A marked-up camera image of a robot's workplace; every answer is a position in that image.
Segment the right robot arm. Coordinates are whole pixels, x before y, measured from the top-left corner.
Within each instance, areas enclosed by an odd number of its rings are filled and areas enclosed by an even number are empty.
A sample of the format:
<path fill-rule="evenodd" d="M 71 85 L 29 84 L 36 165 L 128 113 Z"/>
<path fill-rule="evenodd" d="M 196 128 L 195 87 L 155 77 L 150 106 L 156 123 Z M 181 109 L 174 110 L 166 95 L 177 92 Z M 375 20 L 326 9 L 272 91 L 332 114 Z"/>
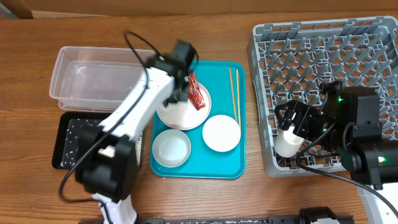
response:
<path fill-rule="evenodd" d="M 291 153 L 287 141 L 275 142 L 275 151 L 294 157 L 301 169 L 355 185 L 369 223 L 397 223 L 397 141 L 382 138 L 379 95 L 373 88 L 344 87 L 341 81 L 322 83 L 320 93 L 326 97 L 321 108 L 297 100 L 274 108 L 283 133 L 309 141 Z M 303 165 L 300 158 L 316 145 L 340 156 L 350 177 Z"/>

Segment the grey bowl of rice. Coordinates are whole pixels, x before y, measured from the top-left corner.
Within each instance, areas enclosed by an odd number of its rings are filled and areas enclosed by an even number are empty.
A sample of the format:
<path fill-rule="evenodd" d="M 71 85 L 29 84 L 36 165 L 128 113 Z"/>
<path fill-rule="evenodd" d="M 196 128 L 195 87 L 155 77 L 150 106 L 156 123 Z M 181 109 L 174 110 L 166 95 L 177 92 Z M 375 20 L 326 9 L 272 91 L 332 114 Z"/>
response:
<path fill-rule="evenodd" d="M 152 143 L 152 155 L 162 166 L 174 168 L 182 165 L 190 156 L 191 142 L 177 129 L 168 129 L 156 136 Z"/>

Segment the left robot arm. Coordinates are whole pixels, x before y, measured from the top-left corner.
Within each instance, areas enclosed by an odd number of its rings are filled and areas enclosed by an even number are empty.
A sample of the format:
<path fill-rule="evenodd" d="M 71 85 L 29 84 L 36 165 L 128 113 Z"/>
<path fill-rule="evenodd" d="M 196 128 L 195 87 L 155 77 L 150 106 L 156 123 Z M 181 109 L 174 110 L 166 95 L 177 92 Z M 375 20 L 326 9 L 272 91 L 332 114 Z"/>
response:
<path fill-rule="evenodd" d="M 105 223 L 135 223 L 131 191 L 141 158 L 136 142 L 161 105 L 188 101 L 188 71 L 197 51 L 177 41 L 168 55 L 142 62 L 144 71 L 124 101 L 97 127 L 80 133 L 77 161 L 69 171 L 92 194 Z"/>

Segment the white cup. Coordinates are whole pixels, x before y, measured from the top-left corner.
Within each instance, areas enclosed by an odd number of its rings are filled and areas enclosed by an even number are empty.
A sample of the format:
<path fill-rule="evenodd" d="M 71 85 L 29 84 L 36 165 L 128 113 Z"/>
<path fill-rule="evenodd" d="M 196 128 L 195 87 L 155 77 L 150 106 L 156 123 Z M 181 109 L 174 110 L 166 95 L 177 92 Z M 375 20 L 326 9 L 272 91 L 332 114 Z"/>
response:
<path fill-rule="evenodd" d="M 281 130 L 274 140 L 274 149 L 282 157 L 293 157 L 299 151 L 304 138 L 293 133 L 294 126 L 287 131 Z"/>

